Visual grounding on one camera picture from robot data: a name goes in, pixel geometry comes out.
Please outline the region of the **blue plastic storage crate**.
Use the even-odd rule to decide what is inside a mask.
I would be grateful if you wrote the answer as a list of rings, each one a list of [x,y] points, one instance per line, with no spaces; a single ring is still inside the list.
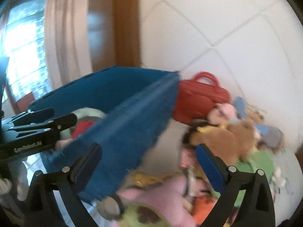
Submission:
[[[117,191],[129,171],[166,129],[178,94],[177,72],[111,67],[74,80],[30,104],[31,111],[54,110],[54,117],[80,108],[102,111],[99,119],[65,149],[41,155],[47,172],[72,165],[93,144],[103,156],[81,200],[92,202]]]

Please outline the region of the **brown teddy bear plush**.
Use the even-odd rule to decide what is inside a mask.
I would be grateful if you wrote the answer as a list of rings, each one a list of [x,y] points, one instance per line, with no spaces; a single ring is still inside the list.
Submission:
[[[256,145],[255,126],[249,121],[228,124],[226,129],[214,127],[206,133],[195,131],[189,135],[189,144],[205,144],[210,151],[228,166],[239,160],[247,161]]]

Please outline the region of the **white beige curtain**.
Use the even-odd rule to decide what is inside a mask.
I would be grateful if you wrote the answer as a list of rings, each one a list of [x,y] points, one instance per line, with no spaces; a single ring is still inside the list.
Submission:
[[[88,0],[46,0],[44,46],[53,89],[92,73],[87,17]]]

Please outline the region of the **orange plush toy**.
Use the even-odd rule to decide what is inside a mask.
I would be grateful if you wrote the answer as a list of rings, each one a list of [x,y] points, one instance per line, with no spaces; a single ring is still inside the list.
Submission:
[[[201,226],[216,203],[217,200],[211,196],[203,196],[195,199],[191,216],[193,217],[197,226]]]

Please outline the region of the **pink pig plush red dress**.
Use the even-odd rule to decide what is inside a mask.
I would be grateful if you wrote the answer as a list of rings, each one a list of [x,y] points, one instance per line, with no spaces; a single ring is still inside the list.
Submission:
[[[90,128],[95,122],[93,121],[81,121],[76,125],[76,128],[71,133],[68,139],[58,140],[55,144],[55,149],[57,151],[65,149],[70,143],[72,143],[77,137],[84,133],[88,128]]]

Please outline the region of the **striped shirt dog plush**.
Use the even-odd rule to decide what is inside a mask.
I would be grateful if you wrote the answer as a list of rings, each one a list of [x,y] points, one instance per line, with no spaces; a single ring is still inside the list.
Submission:
[[[253,122],[259,134],[257,138],[257,150],[271,150],[273,154],[280,152],[285,145],[284,133],[277,127],[265,124],[265,118],[256,107],[246,109],[248,120]]]

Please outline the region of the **red handbag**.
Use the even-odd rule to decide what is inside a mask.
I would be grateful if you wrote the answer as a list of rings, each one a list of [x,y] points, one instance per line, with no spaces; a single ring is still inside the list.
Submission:
[[[229,92],[221,87],[215,75],[199,72],[192,79],[179,82],[173,118],[190,124],[194,119],[207,117],[215,104],[229,103],[230,100]]]

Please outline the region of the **green frog plush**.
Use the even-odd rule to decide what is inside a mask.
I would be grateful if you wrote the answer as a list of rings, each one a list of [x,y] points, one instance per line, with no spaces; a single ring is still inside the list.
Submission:
[[[238,161],[235,167],[241,172],[255,173],[258,169],[265,172],[268,182],[270,182],[274,172],[273,153],[269,150],[252,151],[249,153],[248,161]]]

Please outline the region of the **small white plush toy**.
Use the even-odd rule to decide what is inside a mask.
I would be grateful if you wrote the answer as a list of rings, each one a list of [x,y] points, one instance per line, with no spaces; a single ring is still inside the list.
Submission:
[[[286,179],[282,177],[280,167],[277,167],[273,172],[271,182],[276,187],[284,187],[286,185]]]

